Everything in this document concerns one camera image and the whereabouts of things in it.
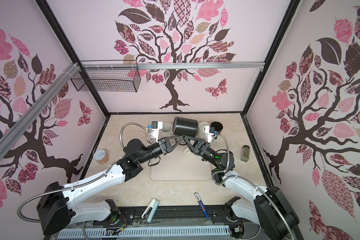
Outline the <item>black mug white base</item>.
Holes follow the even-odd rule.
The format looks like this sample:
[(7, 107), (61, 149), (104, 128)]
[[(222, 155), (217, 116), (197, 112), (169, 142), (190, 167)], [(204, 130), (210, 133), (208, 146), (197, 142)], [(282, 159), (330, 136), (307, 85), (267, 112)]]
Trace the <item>black mug white base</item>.
[(212, 122), (210, 126), (213, 127), (218, 134), (220, 134), (224, 128), (223, 124), (220, 122)]

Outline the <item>cream mug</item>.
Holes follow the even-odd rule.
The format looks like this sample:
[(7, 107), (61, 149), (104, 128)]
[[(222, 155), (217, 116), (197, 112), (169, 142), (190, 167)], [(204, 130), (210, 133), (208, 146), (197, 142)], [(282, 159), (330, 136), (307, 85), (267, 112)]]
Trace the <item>cream mug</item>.
[(170, 123), (163, 123), (162, 132), (165, 134), (172, 134), (173, 125)]

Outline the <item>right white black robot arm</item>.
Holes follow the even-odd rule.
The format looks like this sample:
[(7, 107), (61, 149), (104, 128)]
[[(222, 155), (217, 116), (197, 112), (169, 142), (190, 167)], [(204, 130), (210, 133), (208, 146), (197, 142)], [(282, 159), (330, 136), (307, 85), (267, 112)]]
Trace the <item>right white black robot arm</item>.
[(185, 136), (189, 151), (213, 166), (212, 180), (218, 186), (235, 191), (244, 200), (235, 201), (231, 209), (238, 218), (259, 225), (271, 240), (297, 239), (294, 229), (300, 220), (284, 193), (277, 187), (264, 187), (241, 177), (234, 171), (235, 160), (229, 147), (215, 151), (211, 143)]

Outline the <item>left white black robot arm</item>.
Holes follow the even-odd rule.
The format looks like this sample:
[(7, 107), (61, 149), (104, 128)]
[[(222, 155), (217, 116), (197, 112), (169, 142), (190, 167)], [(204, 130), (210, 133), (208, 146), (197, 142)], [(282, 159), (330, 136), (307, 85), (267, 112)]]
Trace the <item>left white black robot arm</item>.
[(107, 170), (64, 186), (50, 184), (37, 205), (43, 234), (49, 236), (64, 229), (78, 216), (73, 210), (75, 205), (136, 177), (143, 163), (172, 152), (183, 140), (182, 136), (165, 137), (146, 147), (141, 140), (133, 139), (123, 148), (125, 155)]

